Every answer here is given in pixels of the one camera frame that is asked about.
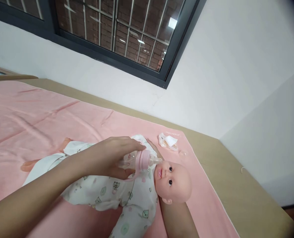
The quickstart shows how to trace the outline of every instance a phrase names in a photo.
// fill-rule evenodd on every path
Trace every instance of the doll head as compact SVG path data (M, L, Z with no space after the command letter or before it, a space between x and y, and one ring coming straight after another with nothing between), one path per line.
M191 196L191 178L185 167L163 161L154 172L157 194L167 204L186 202Z

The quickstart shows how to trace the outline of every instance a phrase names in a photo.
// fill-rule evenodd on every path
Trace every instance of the tissue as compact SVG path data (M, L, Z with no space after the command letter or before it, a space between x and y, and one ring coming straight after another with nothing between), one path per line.
M178 150L178 147L176 145L178 140L176 138L173 138L172 136L165 136L163 133L160 133L158 136L158 140L161 147L166 147L174 151Z

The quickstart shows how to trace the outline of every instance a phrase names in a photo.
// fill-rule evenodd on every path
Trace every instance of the bottle nipple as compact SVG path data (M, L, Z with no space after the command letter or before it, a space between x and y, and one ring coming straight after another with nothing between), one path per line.
M160 164L163 161L162 158L157 158L153 155L150 155L149 157L149 166L152 166L154 164Z

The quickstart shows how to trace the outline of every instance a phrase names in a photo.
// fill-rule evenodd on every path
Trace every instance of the human hand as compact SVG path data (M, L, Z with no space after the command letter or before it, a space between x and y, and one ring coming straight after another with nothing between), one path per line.
M124 155L144 149L146 149L144 145L130 137L110 137L65 160L69 159L70 169L80 178L87 175L101 175L127 179L135 170L124 170L117 167L116 163Z
M151 140L149 140L148 138L146 139L147 142L150 144L150 146L154 149L154 151L157 153L157 157L161 158L164 160L163 156L161 155L161 153L159 152L157 146L154 145L154 143L151 142Z

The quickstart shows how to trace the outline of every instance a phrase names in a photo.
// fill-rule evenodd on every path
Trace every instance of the baby bottle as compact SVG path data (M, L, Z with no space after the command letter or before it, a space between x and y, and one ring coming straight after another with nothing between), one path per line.
M125 181L134 180L141 170L148 169L148 166L159 164L163 160L153 156L149 150L133 151L123 157L117 164L118 167L123 169L135 169L133 178L126 179Z

